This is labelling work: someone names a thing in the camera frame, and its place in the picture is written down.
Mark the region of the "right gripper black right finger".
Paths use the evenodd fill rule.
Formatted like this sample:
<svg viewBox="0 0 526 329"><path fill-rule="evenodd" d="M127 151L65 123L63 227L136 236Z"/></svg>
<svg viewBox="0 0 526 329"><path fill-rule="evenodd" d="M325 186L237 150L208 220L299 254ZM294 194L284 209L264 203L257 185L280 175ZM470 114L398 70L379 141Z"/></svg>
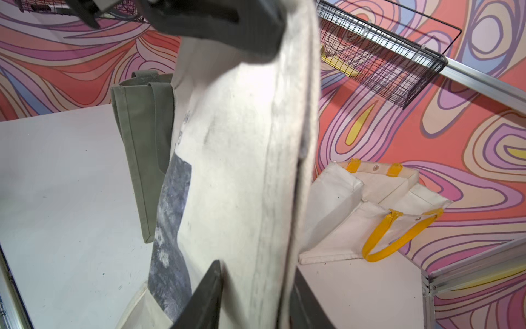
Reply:
<svg viewBox="0 0 526 329"><path fill-rule="evenodd" d="M335 329L299 268L296 269L290 294L290 327L292 329Z"/></svg>

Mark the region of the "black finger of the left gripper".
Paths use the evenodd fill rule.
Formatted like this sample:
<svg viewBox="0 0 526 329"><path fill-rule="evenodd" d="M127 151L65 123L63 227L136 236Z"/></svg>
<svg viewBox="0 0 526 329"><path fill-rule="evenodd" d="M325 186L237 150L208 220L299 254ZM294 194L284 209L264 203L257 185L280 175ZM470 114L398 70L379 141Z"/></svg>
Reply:
<svg viewBox="0 0 526 329"><path fill-rule="evenodd" d="M286 27L280 1L138 1L159 32L217 41L262 58L278 53Z"/></svg>

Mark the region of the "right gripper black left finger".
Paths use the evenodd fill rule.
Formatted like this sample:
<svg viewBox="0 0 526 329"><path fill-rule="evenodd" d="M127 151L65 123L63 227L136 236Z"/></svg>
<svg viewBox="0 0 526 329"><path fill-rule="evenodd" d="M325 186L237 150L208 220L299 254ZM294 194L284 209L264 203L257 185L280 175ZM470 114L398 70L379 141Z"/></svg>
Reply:
<svg viewBox="0 0 526 329"><path fill-rule="evenodd" d="M214 260L171 329L217 329L221 312L221 262Z"/></svg>

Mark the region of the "cream bag with yellow handles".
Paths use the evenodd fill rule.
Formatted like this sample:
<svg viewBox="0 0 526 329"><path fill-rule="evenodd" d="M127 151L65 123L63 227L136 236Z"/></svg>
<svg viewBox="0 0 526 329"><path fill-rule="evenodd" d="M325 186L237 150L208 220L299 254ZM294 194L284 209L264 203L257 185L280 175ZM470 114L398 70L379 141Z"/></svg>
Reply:
<svg viewBox="0 0 526 329"><path fill-rule="evenodd" d="M428 228L451 200L399 163L330 163L312 183L299 263L378 262Z"/></svg>

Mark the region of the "cream canvas bag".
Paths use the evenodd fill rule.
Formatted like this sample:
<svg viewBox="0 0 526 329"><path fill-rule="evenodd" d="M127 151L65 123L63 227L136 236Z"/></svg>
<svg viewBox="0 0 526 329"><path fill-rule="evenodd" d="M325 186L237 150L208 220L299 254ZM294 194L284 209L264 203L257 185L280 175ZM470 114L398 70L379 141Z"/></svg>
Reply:
<svg viewBox="0 0 526 329"><path fill-rule="evenodd" d="M171 328L214 260L223 277L218 328L291 328L319 30L313 1L280 2L286 27L273 58L181 36L149 276L119 328Z"/></svg>

